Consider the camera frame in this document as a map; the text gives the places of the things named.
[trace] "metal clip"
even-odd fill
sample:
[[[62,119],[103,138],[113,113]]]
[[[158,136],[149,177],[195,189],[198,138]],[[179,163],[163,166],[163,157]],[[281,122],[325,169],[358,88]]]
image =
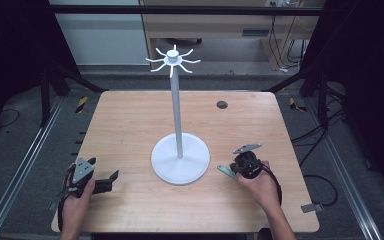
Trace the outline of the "metal clip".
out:
[[[259,148],[263,146],[261,143],[257,143],[257,144],[245,144],[243,145],[241,148],[233,151],[233,154],[238,154],[238,153],[244,153],[244,152],[248,152],[248,151],[251,151],[253,149],[256,149],[256,148]]]

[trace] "small metal bracket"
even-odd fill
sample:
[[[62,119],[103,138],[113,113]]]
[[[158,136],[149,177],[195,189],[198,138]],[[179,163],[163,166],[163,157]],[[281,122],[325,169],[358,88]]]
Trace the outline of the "small metal bracket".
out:
[[[232,172],[230,169],[228,169],[227,167],[225,166],[222,166],[222,165],[218,165],[217,168],[222,171],[223,173],[225,173],[227,176],[237,180],[238,177],[236,176],[236,174],[234,172]]]
[[[307,204],[307,205],[302,205],[301,206],[302,212],[303,213],[308,213],[308,212],[321,212],[324,211],[323,205],[319,204]]]
[[[238,153],[244,153],[244,152],[248,152],[248,151],[251,151],[253,149],[256,149],[256,148],[259,148],[263,146],[261,143],[257,143],[257,144],[245,144],[243,145],[241,148],[233,151],[233,154],[238,154]]]
[[[95,167],[83,158],[79,158],[76,161],[76,168],[73,174],[73,183],[78,183],[81,179],[86,177],[89,173],[93,172]]]

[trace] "white pole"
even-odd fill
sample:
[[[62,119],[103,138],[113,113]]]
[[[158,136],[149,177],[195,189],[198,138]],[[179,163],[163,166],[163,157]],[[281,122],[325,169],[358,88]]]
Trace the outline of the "white pole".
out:
[[[179,74],[177,67],[173,66],[173,75],[170,78],[171,98],[173,102],[174,128],[176,131],[177,158],[183,158],[182,121],[180,119]]]

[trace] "wooden table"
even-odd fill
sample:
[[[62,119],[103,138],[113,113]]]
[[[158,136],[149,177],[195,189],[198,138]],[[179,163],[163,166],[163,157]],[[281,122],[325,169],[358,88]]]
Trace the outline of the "wooden table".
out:
[[[219,109],[218,101],[228,107]],[[246,189],[217,169],[228,167],[244,144],[269,160],[283,190],[282,208],[295,232],[314,232],[314,212],[288,132],[272,93],[180,92],[183,132],[200,137],[211,161],[196,182],[174,186],[153,171],[155,144],[174,133],[171,92],[109,91],[102,94],[79,157],[96,157],[96,179],[120,170],[112,192],[93,195],[86,232],[258,232],[264,212]],[[57,231],[54,218],[52,229]]]

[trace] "human hand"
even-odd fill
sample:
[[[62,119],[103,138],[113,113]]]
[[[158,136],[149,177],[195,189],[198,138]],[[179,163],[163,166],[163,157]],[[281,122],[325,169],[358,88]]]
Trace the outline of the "human hand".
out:
[[[262,161],[262,164],[270,168],[268,161]],[[251,192],[254,200],[265,212],[274,207],[280,208],[276,184],[266,171],[261,171],[260,174],[253,179],[247,179],[240,173],[237,173],[237,175],[238,182]]]
[[[80,198],[68,196],[64,203],[62,212],[63,225],[60,239],[78,239],[83,223],[83,219],[89,209],[90,197],[95,189],[95,179],[91,178],[87,182],[83,194]]]

